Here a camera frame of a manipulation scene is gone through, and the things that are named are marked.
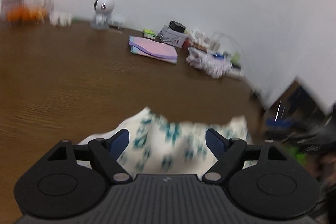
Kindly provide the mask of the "white teal flower garment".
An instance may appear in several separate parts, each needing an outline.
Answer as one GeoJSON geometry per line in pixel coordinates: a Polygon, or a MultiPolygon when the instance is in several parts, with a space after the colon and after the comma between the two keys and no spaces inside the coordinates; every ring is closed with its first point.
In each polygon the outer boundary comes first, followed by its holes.
{"type": "Polygon", "coordinates": [[[217,162],[206,145],[206,131],[214,129],[223,137],[240,138],[252,144],[244,116],[234,117],[228,124],[169,122],[163,115],[146,107],[103,134],[93,134],[81,143],[96,138],[109,139],[126,129],[126,141],[117,162],[132,177],[137,174],[196,174],[202,177],[217,162]]]}

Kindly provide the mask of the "pink blue garment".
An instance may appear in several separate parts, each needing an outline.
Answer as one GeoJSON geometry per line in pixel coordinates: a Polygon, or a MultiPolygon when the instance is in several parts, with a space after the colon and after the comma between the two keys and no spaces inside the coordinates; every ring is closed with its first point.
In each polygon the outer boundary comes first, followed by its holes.
{"type": "Polygon", "coordinates": [[[173,46],[136,36],[129,36],[128,44],[131,53],[135,55],[142,55],[171,64],[177,63],[178,54],[173,46]]]}

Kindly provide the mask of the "pile of white clutter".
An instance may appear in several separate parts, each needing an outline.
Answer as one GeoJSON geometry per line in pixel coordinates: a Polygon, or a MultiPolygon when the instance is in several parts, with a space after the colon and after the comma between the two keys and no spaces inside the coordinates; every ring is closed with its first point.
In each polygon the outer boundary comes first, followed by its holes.
{"type": "Polygon", "coordinates": [[[214,32],[208,36],[194,30],[188,34],[186,42],[186,62],[189,66],[203,71],[213,79],[244,78],[240,62],[243,50],[232,36],[224,32],[214,32]]]}

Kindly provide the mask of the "green small box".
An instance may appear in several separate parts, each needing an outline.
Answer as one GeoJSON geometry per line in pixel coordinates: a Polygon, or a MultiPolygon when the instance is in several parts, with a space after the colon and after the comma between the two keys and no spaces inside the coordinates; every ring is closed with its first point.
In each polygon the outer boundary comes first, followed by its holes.
{"type": "Polygon", "coordinates": [[[155,39],[156,33],[152,30],[143,29],[143,36],[148,39],[155,39]]]}

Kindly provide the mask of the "grey storage box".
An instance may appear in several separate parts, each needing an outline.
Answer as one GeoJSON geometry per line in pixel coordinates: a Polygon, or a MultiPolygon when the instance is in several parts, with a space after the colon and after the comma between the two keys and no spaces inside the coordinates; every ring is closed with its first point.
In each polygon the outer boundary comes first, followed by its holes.
{"type": "Polygon", "coordinates": [[[158,37],[163,43],[182,48],[188,35],[183,24],[171,20],[168,25],[163,26],[158,33],[158,37]]]}

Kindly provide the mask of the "white small cups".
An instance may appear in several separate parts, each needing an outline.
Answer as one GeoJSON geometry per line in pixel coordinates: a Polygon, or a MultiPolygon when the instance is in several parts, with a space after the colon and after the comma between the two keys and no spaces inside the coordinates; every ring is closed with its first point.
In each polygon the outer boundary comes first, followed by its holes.
{"type": "Polygon", "coordinates": [[[49,21],[53,26],[68,27],[72,24],[72,14],[60,11],[51,11],[49,13],[49,21]]]}

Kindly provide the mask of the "orange fruits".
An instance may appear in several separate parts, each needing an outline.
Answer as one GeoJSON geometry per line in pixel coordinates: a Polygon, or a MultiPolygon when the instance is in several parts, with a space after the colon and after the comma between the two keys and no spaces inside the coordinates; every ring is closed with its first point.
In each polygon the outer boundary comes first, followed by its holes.
{"type": "Polygon", "coordinates": [[[18,6],[7,12],[6,19],[9,22],[37,23],[42,22],[47,14],[47,10],[42,7],[18,6]]]}

